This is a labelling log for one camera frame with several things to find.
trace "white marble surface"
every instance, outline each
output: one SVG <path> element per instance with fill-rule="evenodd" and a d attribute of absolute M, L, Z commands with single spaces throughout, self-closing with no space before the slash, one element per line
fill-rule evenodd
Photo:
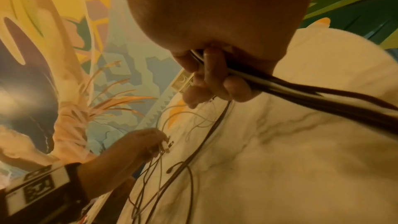
<path fill-rule="evenodd" d="M 313 29 L 298 31 L 275 76 L 398 104 L 398 63 L 389 55 L 355 35 Z M 198 110 L 214 119 L 214 108 L 220 114 L 225 104 L 215 100 L 214 107 Z M 182 115 L 167 130 L 175 143 L 163 157 L 162 184 L 170 177 L 165 171 L 187 158 L 209 129 L 196 128 L 186 141 L 193 118 Z M 190 167 L 193 224 L 398 223 L 397 141 L 267 94 L 233 104 Z M 157 168 L 146 187 L 144 204 L 158 190 L 159 172 Z M 142 178 L 131 193 L 133 200 L 141 187 Z M 150 223 L 185 223 L 189 188 L 183 171 Z M 151 206 L 143 212 L 144 221 Z M 127 202 L 118 223 L 130 224 L 131 211 Z"/>

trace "marble table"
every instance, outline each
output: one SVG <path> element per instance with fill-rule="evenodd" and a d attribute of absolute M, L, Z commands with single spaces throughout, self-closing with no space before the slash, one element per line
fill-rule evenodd
<path fill-rule="evenodd" d="M 274 75 L 398 104 L 398 63 L 365 39 L 327 27 L 298 30 Z M 177 95 L 170 105 L 180 99 Z M 194 112 L 213 120 L 225 105 L 215 99 Z M 174 145 L 163 156 L 162 184 L 170 177 L 166 170 L 193 153 L 207 134 L 210 127 L 195 128 L 187 137 L 201 121 L 181 114 L 166 127 Z M 190 165 L 191 223 L 398 223 L 397 140 L 267 94 L 233 103 Z M 157 193 L 159 174 L 158 166 L 143 205 Z M 133 201 L 141 187 L 142 177 L 131 192 Z M 150 223 L 185 223 L 189 200 L 189 174 L 183 171 Z M 143 223 L 152 205 L 142 213 Z M 127 202 L 118 224 L 131 223 L 132 209 Z"/>

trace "bundle of cables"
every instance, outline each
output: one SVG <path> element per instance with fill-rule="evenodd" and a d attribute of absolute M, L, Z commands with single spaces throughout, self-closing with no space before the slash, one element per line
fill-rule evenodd
<path fill-rule="evenodd" d="M 149 212 L 149 215 L 148 215 L 148 217 L 147 217 L 147 220 L 145 221 L 145 224 L 148 224 L 148 223 L 149 223 L 149 221 L 151 220 L 151 218 L 152 218 L 152 216 L 153 216 L 153 214 L 154 214 L 154 212 L 155 212 L 155 210 L 156 210 L 156 207 L 157 207 L 157 205 L 158 205 L 160 199 L 162 198 L 162 196 L 164 195 L 164 193 L 166 192 L 166 190 L 170 187 L 170 185 L 176 180 L 176 178 L 181 174 L 181 172 L 182 172 L 184 169 L 187 169 L 187 171 L 189 172 L 189 177 L 190 177 L 190 180 L 191 180 L 191 199 L 190 199 L 190 202 L 189 202 L 189 210 L 188 210 L 188 215 L 187 215 L 187 219 L 186 219 L 186 222 L 185 222 L 186 224 L 190 223 L 190 220 L 191 220 L 191 217 L 192 217 L 192 207 L 193 207 L 194 181 L 193 181 L 193 174 L 192 174 L 191 168 L 189 167 L 189 164 L 190 164 L 191 161 L 197 156 L 197 154 L 200 152 L 200 150 L 202 149 L 202 147 L 204 146 L 204 144 L 207 142 L 207 140 L 210 138 L 210 136 L 211 136 L 211 135 L 215 132 L 215 130 L 218 128 L 218 126 L 220 125 L 220 123 L 221 123 L 222 120 L 224 119 L 224 117 L 225 117 L 225 115 L 226 115 L 226 113 L 227 113 L 227 111 L 228 111 L 228 108 L 229 108 L 230 104 L 231 104 L 231 102 L 228 102 L 228 103 L 227 103 L 227 106 L 225 107 L 224 111 L 221 113 L 221 115 L 218 117 L 218 119 L 217 119 L 216 121 L 214 121 L 214 124 L 213 124 L 212 127 L 210 128 L 209 132 L 207 133 L 206 137 L 205 137 L 204 140 L 201 142 L 201 144 L 199 145 L 199 147 L 198 147 L 198 148 L 197 148 L 185 161 L 178 162 L 178 163 L 174 164 L 172 167 L 168 168 L 168 170 L 167 170 L 166 173 L 171 173 L 172 170 L 173 170 L 173 168 L 174 168 L 175 166 L 178 166 L 178 165 L 179 165 L 178 169 L 171 175 L 171 177 L 166 181 L 166 183 L 165 183 L 163 186 L 160 186 L 161 181 L 159 182 L 159 190 L 158 190 L 158 193 L 155 194 L 155 195 L 153 195 L 153 196 L 150 198 L 150 200 L 148 201 L 148 203 L 147 203 L 145 206 L 143 206 L 143 207 L 141 207 L 141 205 L 142 205 L 142 203 L 143 203 L 143 197 L 144 197 L 145 187 L 146 187 L 146 185 L 147 185 L 147 183 L 148 183 L 148 180 L 151 178 L 153 172 L 155 171 L 155 169 L 156 169 L 156 167 L 158 166 L 159 163 L 160 163 L 160 166 L 161 166 L 161 163 L 162 163 L 162 155 L 164 154 L 164 152 L 161 152 L 161 153 L 160 153 L 159 158 L 158 158 L 155 162 L 151 161 L 150 164 L 149 164 L 149 166 L 148 166 L 148 168 L 147 168 L 146 170 L 144 170 L 144 171 L 141 173 L 140 177 L 141 177 L 142 175 L 144 176 L 144 177 L 143 177 L 143 186 L 142 186 L 141 191 L 140 191 L 139 194 L 138 194 L 138 197 L 137 197 L 136 201 L 133 202 L 133 201 L 130 199 L 130 197 L 129 197 L 129 202 L 133 205 L 133 212 L 132 212 L 132 214 L 131 214 L 132 224 L 135 224 L 136 221 L 138 221 L 138 224 L 141 224 L 141 221 L 142 221 L 142 220 L 141 220 L 141 213 L 147 208 L 147 206 L 148 206 L 154 199 L 156 199 L 156 201 L 155 201 L 155 203 L 154 203 L 154 205 L 153 205 L 151 211 Z M 170 108 L 172 108 L 172 107 L 180 107 L 180 106 L 179 106 L 179 105 L 178 105 L 178 106 L 171 106 L 171 107 L 168 107 L 167 109 L 170 109 Z M 191 114 L 196 114 L 196 113 L 192 113 L 192 112 L 180 112 L 180 113 L 191 113 Z"/>
<path fill-rule="evenodd" d="M 204 64 L 203 50 L 191 50 L 191 55 L 200 64 Z M 260 90 L 298 105 L 344 117 L 398 136 L 398 107 L 381 99 L 355 92 L 293 84 L 249 66 L 233 62 L 227 62 L 227 66 L 230 74 L 242 77 L 254 90 Z M 359 105 L 342 99 L 325 97 L 321 94 L 360 99 L 373 105 Z"/>

